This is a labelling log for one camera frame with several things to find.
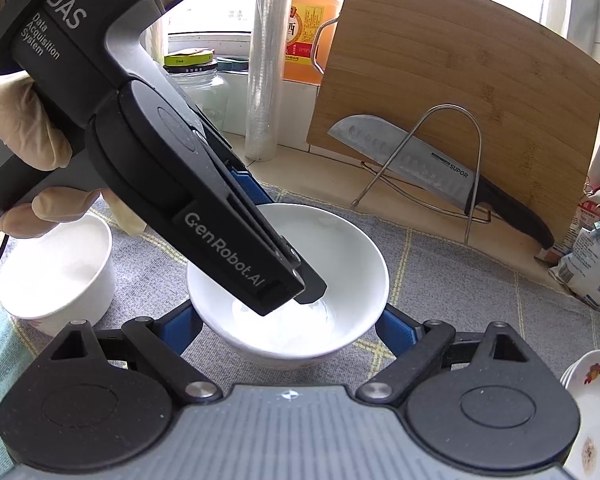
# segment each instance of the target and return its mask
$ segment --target knife handle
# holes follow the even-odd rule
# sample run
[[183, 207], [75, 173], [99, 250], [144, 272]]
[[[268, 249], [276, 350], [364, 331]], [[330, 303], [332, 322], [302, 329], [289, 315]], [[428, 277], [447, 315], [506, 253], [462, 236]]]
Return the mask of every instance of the knife handle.
[[[471, 208], [471, 196], [473, 192], [472, 188], [469, 193], [469, 200], [464, 206], [464, 213], [467, 215]], [[554, 244], [554, 236], [536, 213], [512, 196], [506, 194], [483, 176], [480, 176], [478, 180], [478, 193], [475, 196], [475, 205], [481, 203], [490, 205], [493, 211], [506, 223], [540, 242], [542, 248], [548, 249]]]

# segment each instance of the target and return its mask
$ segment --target plaid pattern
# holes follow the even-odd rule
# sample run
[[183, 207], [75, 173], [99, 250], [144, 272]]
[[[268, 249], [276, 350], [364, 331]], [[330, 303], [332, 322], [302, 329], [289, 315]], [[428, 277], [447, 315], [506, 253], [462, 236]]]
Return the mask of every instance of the plaid pattern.
[[[386, 260], [390, 303], [414, 319], [442, 319], [458, 330], [474, 332], [484, 330], [492, 320], [506, 321], [557, 376], [585, 352], [600, 348], [599, 312], [471, 248], [275, 187], [267, 191], [277, 202], [327, 209], [360, 227]], [[151, 229], [139, 237], [123, 233], [102, 200], [92, 212], [112, 227], [116, 271], [116, 294], [97, 328], [118, 328], [140, 315], [157, 318], [187, 298], [187, 262], [180, 253]], [[49, 338], [1, 308], [0, 334], [4, 335], [0, 338], [1, 399]], [[183, 357], [226, 392], [240, 382], [346, 383], [355, 389], [394, 358], [371, 329], [327, 362], [301, 370], [269, 370], [237, 356], [206, 326]], [[8, 466], [0, 443], [0, 473]]]

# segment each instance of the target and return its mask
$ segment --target latex glove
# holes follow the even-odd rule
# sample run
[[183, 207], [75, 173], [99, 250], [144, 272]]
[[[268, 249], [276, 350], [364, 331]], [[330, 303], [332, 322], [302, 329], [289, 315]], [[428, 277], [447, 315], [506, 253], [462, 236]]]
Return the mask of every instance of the latex glove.
[[[65, 168], [71, 160], [71, 145], [49, 120], [32, 85], [33, 80], [24, 72], [0, 76], [0, 139], [37, 170]], [[80, 218], [100, 193], [124, 231], [136, 235], [144, 230], [146, 223], [110, 189], [82, 191], [50, 187], [40, 192], [32, 203], [21, 204], [3, 214], [0, 231], [14, 238], [42, 236], [60, 222]]]

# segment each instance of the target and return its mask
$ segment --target knife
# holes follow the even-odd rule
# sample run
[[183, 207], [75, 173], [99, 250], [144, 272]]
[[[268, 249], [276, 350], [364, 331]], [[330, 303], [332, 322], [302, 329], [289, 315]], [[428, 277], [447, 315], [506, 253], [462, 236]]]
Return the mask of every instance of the knife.
[[[408, 133], [380, 117], [353, 115], [335, 123], [328, 134], [383, 165]], [[475, 172], [423, 140], [411, 137], [388, 169], [469, 214]], [[505, 222], [543, 248], [554, 244], [554, 236], [536, 213], [482, 175], [475, 197], [475, 204], [479, 203], [488, 204]]]

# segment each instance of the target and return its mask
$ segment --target yellow-green lid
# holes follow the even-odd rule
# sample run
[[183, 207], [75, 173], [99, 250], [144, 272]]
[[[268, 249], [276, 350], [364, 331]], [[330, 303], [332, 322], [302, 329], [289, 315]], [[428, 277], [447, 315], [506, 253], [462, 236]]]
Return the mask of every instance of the yellow-green lid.
[[164, 56], [164, 64], [166, 66], [201, 65], [212, 61], [213, 58], [214, 51], [210, 48], [186, 48]]

